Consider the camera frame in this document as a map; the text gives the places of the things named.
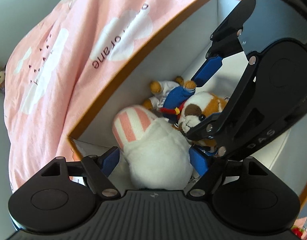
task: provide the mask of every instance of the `pink and white striped fabric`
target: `pink and white striped fabric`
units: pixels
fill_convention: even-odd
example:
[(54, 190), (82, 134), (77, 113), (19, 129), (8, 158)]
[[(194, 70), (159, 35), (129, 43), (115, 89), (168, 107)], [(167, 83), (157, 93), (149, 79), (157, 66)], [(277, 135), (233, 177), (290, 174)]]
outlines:
[(113, 133), (119, 147), (123, 149), (127, 143), (140, 140), (157, 118), (152, 112), (139, 105), (120, 111), (113, 122)]

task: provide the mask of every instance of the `blue gripper pad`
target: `blue gripper pad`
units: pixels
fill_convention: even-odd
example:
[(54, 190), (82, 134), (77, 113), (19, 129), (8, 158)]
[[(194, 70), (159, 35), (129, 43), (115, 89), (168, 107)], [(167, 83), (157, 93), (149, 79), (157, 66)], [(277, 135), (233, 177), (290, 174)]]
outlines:
[(220, 69), (223, 58), (220, 56), (209, 58), (192, 77), (197, 87), (202, 87)]
[(189, 156), (190, 156), (190, 163), (194, 167), (194, 169), (198, 172), (200, 176), (203, 176), (208, 171), (208, 163), (207, 159), (202, 155), (212, 156), (217, 152), (210, 153), (210, 152), (198, 152), (195, 148), (189, 148)]
[(117, 147), (115, 147), (113, 151), (111, 151), (110, 149), (108, 152), (104, 153), (104, 159), (102, 162), (102, 167), (100, 169), (101, 172), (106, 177), (108, 177), (119, 163), (119, 159), (120, 159), (120, 150)]

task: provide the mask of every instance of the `gray wall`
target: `gray wall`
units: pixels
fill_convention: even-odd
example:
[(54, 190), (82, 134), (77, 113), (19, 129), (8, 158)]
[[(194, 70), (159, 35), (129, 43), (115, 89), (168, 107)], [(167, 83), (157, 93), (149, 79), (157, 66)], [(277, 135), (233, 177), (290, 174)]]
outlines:
[(0, 64), (60, 0), (0, 0)]
[(8, 176), (9, 149), (10, 142), (4, 124), (4, 95), (0, 93), (0, 240), (6, 239), (14, 231), (7, 208), (12, 194)]
[[(5, 65), (18, 42), (60, 0), (0, 0), (0, 64)], [(0, 94), (0, 240), (10, 236), (14, 229), (7, 209), (11, 195), (8, 178), (10, 142), (4, 125), (4, 96)]]

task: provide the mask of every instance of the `ribbed gray surface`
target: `ribbed gray surface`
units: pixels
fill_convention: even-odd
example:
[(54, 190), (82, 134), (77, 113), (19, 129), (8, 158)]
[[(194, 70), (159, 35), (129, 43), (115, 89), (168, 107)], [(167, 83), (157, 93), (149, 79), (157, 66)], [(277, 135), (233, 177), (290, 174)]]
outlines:
[(249, 236), (221, 224), (203, 202), (186, 199), (181, 191), (128, 191), (104, 202), (86, 224), (53, 236), (23, 231), (11, 240), (296, 240), (290, 231), (274, 236)]

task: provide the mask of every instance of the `gray panel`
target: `gray panel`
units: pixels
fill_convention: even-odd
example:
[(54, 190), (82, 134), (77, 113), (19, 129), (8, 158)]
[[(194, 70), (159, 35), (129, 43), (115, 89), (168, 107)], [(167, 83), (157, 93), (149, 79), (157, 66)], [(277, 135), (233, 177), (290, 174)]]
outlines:
[(291, 231), (274, 236), (249, 236), (221, 224), (203, 202), (182, 191), (128, 191), (100, 206), (86, 224), (68, 233), (33, 236), (19, 232), (12, 240), (296, 240)]
[(255, 10), (238, 37), (245, 54), (261, 53), (270, 44), (285, 38), (307, 44), (307, 20), (282, 0), (256, 0)]

